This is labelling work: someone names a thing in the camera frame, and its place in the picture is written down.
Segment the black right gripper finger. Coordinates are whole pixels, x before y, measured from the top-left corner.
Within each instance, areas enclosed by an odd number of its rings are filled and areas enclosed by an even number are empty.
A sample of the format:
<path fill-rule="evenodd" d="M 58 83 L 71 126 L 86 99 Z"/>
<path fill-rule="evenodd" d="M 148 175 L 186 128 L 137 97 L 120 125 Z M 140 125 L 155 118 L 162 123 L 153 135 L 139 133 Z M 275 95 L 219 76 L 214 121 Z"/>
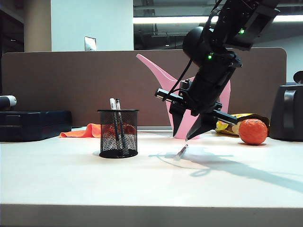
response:
<path fill-rule="evenodd" d="M 185 110 L 170 111 L 170 113 L 172 115 L 173 120 L 173 137 L 175 137 L 182 122 Z"/>
<path fill-rule="evenodd" d="M 216 128 L 217 118 L 210 114 L 200 114 L 186 135 L 186 140 L 190 140 L 200 134 Z"/>

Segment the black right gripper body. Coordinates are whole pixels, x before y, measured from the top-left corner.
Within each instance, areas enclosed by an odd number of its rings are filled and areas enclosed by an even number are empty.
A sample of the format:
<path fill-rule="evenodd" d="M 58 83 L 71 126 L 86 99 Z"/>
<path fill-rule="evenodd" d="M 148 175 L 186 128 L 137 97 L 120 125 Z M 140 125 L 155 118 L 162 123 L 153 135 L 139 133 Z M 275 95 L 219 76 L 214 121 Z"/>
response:
<path fill-rule="evenodd" d="M 194 79 L 181 81 L 178 89 L 159 88 L 155 96 L 170 102 L 169 111 L 189 110 L 192 116 L 210 114 L 225 123 L 237 124 L 236 117 L 222 111 L 218 98 L 229 82 L 233 70 L 199 70 Z"/>

